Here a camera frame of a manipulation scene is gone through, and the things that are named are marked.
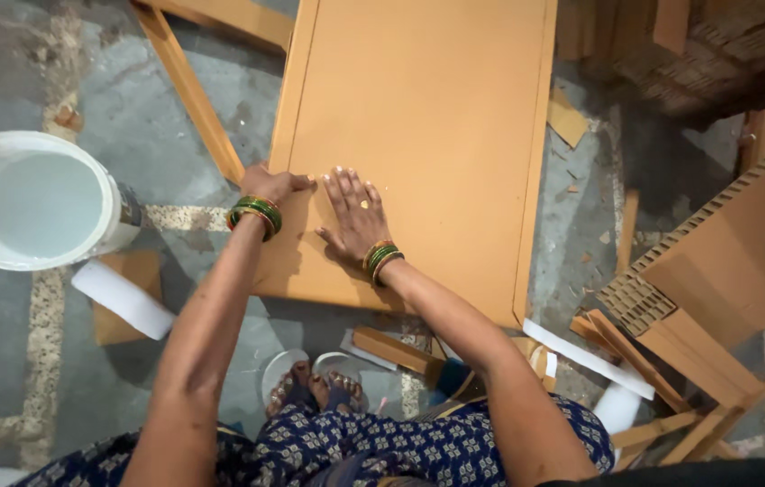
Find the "white bucket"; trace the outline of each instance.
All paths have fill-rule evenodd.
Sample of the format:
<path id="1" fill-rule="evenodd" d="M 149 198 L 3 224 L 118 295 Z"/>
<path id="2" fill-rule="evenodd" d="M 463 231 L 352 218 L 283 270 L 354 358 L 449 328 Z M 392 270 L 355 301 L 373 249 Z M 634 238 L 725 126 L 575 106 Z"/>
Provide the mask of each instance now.
<path id="1" fill-rule="evenodd" d="M 117 250 L 142 211 L 88 152 L 40 132 L 0 133 L 0 269 L 41 271 Z"/>

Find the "woman's left hand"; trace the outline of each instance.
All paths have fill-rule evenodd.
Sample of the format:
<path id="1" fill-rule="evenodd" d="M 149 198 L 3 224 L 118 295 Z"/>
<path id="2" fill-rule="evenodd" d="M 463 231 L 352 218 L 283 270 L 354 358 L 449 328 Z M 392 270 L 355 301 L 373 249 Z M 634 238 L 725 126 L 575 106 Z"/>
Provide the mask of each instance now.
<path id="1" fill-rule="evenodd" d="M 251 165 L 241 180 L 242 196 L 261 196 L 275 205 L 280 205 L 294 192 L 312 188 L 316 182 L 311 174 L 296 176 L 291 172 L 271 174 L 266 169 L 267 161 Z"/>

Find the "foot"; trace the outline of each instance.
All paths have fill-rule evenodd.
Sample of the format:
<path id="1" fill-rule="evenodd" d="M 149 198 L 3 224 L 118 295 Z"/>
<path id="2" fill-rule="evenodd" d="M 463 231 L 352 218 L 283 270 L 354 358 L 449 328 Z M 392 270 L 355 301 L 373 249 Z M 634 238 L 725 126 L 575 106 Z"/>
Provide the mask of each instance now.
<path id="1" fill-rule="evenodd" d="M 311 376 L 310 389 L 319 409 L 340 413 L 358 413 L 362 404 L 362 385 L 337 372 L 329 372 L 329 382 L 323 376 L 314 373 Z"/>
<path id="2" fill-rule="evenodd" d="M 301 360 L 295 362 L 289 372 L 284 373 L 280 378 L 280 382 L 273 389 L 271 389 L 270 397 L 271 403 L 266 408 L 266 416 L 270 418 L 280 411 L 285 406 L 286 396 L 289 395 L 292 387 L 298 383 L 302 386 L 307 386 L 310 383 L 311 378 L 311 364 L 307 360 Z"/>

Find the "gray floor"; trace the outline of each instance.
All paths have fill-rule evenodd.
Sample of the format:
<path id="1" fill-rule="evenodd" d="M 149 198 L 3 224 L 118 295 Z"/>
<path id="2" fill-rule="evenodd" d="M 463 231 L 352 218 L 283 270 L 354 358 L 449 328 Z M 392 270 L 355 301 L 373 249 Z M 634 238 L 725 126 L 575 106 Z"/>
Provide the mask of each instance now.
<path id="1" fill-rule="evenodd" d="M 294 15 L 297 1 L 269 5 Z M 62 28 L 74 18 L 81 19 L 80 28 Z M 173 20 L 238 156 L 246 162 L 264 159 L 283 60 Z M 61 66 L 78 66 L 78 75 L 55 77 Z M 592 123 L 574 150 L 552 130 L 546 133 L 530 285 L 533 319 L 589 347 L 568 331 L 568 324 L 578 307 L 596 306 L 592 291 L 613 276 L 615 203 L 621 201 L 622 188 L 641 190 L 639 255 L 658 240 L 659 232 L 673 230 L 731 181 L 741 122 L 722 120 L 698 133 L 636 106 L 611 107 L 601 90 L 567 63 L 554 66 L 554 83 Z M 237 199 L 236 188 L 211 161 L 126 2 L 0 1 L 0 131 L 42 129 L 44 110 L 68 94 L 78 97 L 85 117 L 78 144 L 116 180 L 133 187 L 142 204 L 224 207 Z M 578 193 L 567 192 L 571 184 Z M 606 231 L 609 244 L 600 241 Z M 164 303 L 177 312 L 224 242 L 224 233 L 204 229 L 147 229 L 133 246 L 160 252 Z M 584 253 L 591 256 L 589 262 L 582 262 Z M 28 357 L 31 286 L 30 274 L 0 271 L 0 422 L 23 420 L 28 413 L 23 403 L 35 382 L 31 370 L 36 370 Z M 63 295 L 63 339 L 56 358 L 60 375 L 50 385 L 56 411 L 45 419 L 45 431 L 53 430 L 47 435 L 52 456 L 140 426 L 162 348 L 153 341 L 96 346 L 90 301 L 68 285 Z M 388 320 L 364 310 L 252 298 L 226 378 L 221 419 L 241 421 L 255 434 L 264 420 L 258 384 L 271 357 L 293 347 L 311 356 L 335 350 L 344 330 L 357 324 L 397 334 L 420 329 L 413 320 Z M 735 352 L 765 379 L 765 336 Z M 408 375 L 367 366 L 362 378 L 372 404 L 388 399 L 385 414 L 401 418 L 420 405 Z M 594 404 L 605 386 L 601 378 L 562 360 L 558 393 Z M 642 418 L 653 414 L 647 404 L 642 406 Z M 19 464 L 23 436 L 13 428 L 0 432 L 0 465 Z M 729 439 L 765 455 L 765 406 Z"/>

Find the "blue patterned dress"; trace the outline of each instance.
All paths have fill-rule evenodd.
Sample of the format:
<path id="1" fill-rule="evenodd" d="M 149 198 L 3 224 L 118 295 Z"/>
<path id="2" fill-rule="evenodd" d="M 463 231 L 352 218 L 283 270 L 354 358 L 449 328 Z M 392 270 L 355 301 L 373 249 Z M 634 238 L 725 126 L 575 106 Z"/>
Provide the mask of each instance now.
<path id="1" fill-rule="evenodd" d="M 550 395 L 599 472 L 610 471 L 614 450 L 599 419 Z M 17 485 L 117 485 L 138 438 L 134 432 L 95 443 Z M 220 485 L 377 485 L 383 479 L 387 485 L 506 485 L 485 399 L 445 403 L 409 421 L 289 404 L 255 444 L 226 426 L 218 428 L 217 442 Z"/>

